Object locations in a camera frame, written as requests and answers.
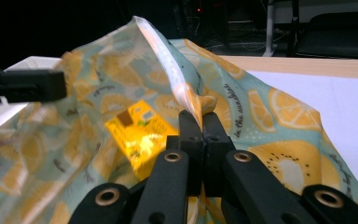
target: black chair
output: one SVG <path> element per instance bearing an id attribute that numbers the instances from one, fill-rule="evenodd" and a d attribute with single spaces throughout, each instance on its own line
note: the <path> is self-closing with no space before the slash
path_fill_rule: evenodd
<path id="1" fill-rule="evenodd" d="M 358 59 L 358 12 L 315 16 L 294 45 L 292 56 Z"/>

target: screw hole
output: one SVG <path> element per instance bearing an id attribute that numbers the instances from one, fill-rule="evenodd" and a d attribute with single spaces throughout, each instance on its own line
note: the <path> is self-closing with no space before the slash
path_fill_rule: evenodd
<path id="1" fill-rule="evenodd" d="M 319 201 L 319 203 L 322 203 L 326 206 L 332 208 L 340 208 L 344 205 L 342 199 L 333 192 L 327 190 L 316 190 L 314 195 L 315 198 Z"/>
<path id="2" fill-rule="evenodd" d="M 150 215 L 149 223 L 151 224 L 162 224 L 165 221 L 165 216 L 162 213 L 156 212 Z"/>
<path id="3" fill-rule="evenodd" d="M 234 158 L 235 160 L 242 161 L 242 162 L 247 162 L 252 160 L 252 156 L 244 152 L 235 153 Z"/>
<path id="4" fill-rule="evenodd" d="M 95 196 L 95 202 L 100 206 L 107 206 L 115 203 L 119 198 L 120 192 L 118 189 L 110 188 L 101 190 Z"/>
<path id="5" fill-rule="evenodd" d="M 166 161 L 179 161 L 182 159 L 182 156 L 178 153 L 172 152 L 172 153 L 166 154 L 164 158 Z"/>

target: lemon pattern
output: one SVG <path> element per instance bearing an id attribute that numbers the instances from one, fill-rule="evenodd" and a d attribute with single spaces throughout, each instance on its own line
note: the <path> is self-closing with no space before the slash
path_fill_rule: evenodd
<path id="1" fill-rule="evenodd" d="M 269 92 L 269 105 L 281 125 L 288 128 L 315 130 L 322 129 L 319 113 L 282 91 Z"/>
<path id="2" fill-rule="evenodd" d="M 249 106 L 251 107 L 252 119 L 262 132 L 276 132 L 274 122 L 269 111 L 264 106 L 257 90 L 248 91 Z"/>
<path id="3" fill-rule="evenodd" d="M 322 183 L 319 151 L 308 142 L 278 141 L 248 149 L 285 187 L 297 194 L 308 185 Z"/>
<path id="4" fill-rule="evenodd" d="M 68 96 L 30 103 L 0 127 L 0 223 L 66 223 L 94 187 L 138 183 L 104 123 L 141 100 L 176 129 L 183 109 L 198 119 L 214 111 L 236 148 L 254 152 L 290 190 L 322 183 L 358 202 L 358 182 L 316 110 L 189 40 L 168 41 L 145 25 L 134 17 L 65 52 L 54 69 L 65 73 Z M 158 42 L 166 56 L 156 51 Z M 218 198 L 201 194 L 188 208 L 188 223 L 224 223 Z"/>

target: metal screw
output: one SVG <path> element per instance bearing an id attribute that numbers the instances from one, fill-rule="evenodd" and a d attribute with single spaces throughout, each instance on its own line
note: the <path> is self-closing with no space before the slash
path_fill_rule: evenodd
<path id="1" fill-rule="evenodd" d="M 100 206 L 107 206 L 115 203 L 119 197 L 120 191 L 118 189 L 103 189 L 95 196 L 95 202 Z"/>
<path id="2" fill-rule="evenodd" d="M 182 156 L 180 154 L 178 154 L 178 153 L 171 152 L 171 153 L 166 154 L 164 158 L 165 158 L 166 161 L 174 162 L 174 161 L 181 160 Z"/>
<path id="3" fill-rule="evenodd" d="M 248 162 L 252 160 L 252 156 L 245 152 L 237 152 L 234 154 L 234 159 L 241 162 Z"/>
<path id="4" fill-rule="evenodd" d="M 342 199 L 333 192 L 320 189 L 320 190 L 316 190 L 314 195 L 315 198 L 319 201 L 319 203 L 322 203 L 326 206 L 332 208 L 340 208 L 344 206 L 344 202 L 342 202 Z"/>

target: dark background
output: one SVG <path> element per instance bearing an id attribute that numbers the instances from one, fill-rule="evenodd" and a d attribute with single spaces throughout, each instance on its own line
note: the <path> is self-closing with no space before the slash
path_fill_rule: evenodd
<path id="1" fill-rule="evenodd" d="M 243 35 L 239 30 L 262 34 L 266 23 L 260 1 L 0 0 L 0 69 L 29 56 L 61 57 L 125 25 L 132 15 L 146 18 L 169 39 L 188 38 L 210 50 L 229 48 Z"/>

